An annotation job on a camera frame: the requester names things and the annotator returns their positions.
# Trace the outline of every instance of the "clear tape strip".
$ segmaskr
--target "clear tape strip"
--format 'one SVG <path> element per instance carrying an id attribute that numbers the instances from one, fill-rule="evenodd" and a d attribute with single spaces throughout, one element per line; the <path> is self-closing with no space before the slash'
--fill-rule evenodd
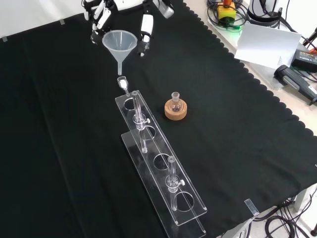
<path id="1" fill-rule="evenodd" d="M 259 214 L 259 211 L 257 210 L 257 208 L 255 207 L 255 205 L 253 204 L 253 202 L 251 201 L 251 199 L 247 199 L 244 201 L 244 203 L 247 205 L 247 207 L 250 209 L 250 211 L 252 212 L 253 216 L 257 216 Z"/>

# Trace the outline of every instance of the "test tube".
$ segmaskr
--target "test tube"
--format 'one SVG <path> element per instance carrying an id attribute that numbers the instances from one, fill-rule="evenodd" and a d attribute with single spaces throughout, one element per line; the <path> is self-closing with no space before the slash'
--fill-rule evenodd
<path id="1" fill-rule="evenodd" d="M 147 145 L 146 145 L 144 130 L 140 130 L 140 140 L 141 140 L 142 152 L 145 154 L 148 152 L 148 149 L 147 149 Z"/>
<path id="2" fill-rule="evenodd" d="M 168 161 L 168 175 L 169 175 L 168 182 L 170 184 L 175 184 L 177 182 L 175 157 L 169 156 L 167 161 Z"/>
<path id="3" fill-rule="evenodd" d="M 176 197 L 176 192 L 171 192 L 170 193 L 170 206 L 173 211 L 177 210 L 177 197 Z"/>
<path id="4" fill-rule="evenodd" d="M 139 92 L 138 91 L 133 91 L 132 92 L 132 97 L 133 97 L 133 105 L 134 105 L 134 111 L 135 111 L 135 121 L 137 124 L 137 128 L 139 130 L 144 129 L 144 118 L 142 117 L 142 112 L 141 112 L 141 105 L 139 101 Z"/>

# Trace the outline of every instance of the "rack hole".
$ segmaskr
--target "rack hole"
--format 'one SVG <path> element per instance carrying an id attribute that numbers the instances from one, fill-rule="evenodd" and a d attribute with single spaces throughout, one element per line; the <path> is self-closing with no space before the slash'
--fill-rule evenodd
<path id="1" fill-rule="evenodd" d="M 146 125 L 143 130 L 139 131 L 139 136 L 143 140 L 152 140 L 156 135 L 156 130 L 153 126 Z"/>
<path id="2" fill-rule="evenodd" d="M 169 155 L 168 154 L 158 154 L 154 157 L 154 166 L 158 170 L 167 170 L 168 169 L 168 159 Z"/>
<path id="3" fill-rule="evenodd" d="M 134 110 L 134 105 L 133 105 L 132 98 L 129 98 L 129 99 L 125 100 L 124 107 L 126 108 L 126 110 L 130 110 L 130 111 Z"/>
<path id="4" fill-rule="evenodd" d="M 175 198 L 176 200 L 177 209 L 181 212 L 190 211 L 194 207 L 194 198 L 188 192 L 179 192 Z"/>

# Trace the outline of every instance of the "power adapter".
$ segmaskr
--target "power adapter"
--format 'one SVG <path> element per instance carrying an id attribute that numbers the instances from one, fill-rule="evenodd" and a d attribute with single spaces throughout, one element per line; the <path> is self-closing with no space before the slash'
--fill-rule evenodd
<path id="1" fill-rule="evenodd" d="M 298 67 L 304 71 L 317 72 L 317 54 L 296 50 L 292 62 L 293 67 Z"/>

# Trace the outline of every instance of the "white paper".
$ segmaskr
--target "white paper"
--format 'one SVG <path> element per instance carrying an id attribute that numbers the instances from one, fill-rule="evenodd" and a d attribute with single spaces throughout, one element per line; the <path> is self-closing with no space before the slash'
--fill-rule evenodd
<path id="1" fill-rule="evenodd" d="M 289 67 L 300 38 L 298 33 L 245 24 L 235 58 L 273 69 Z"/>

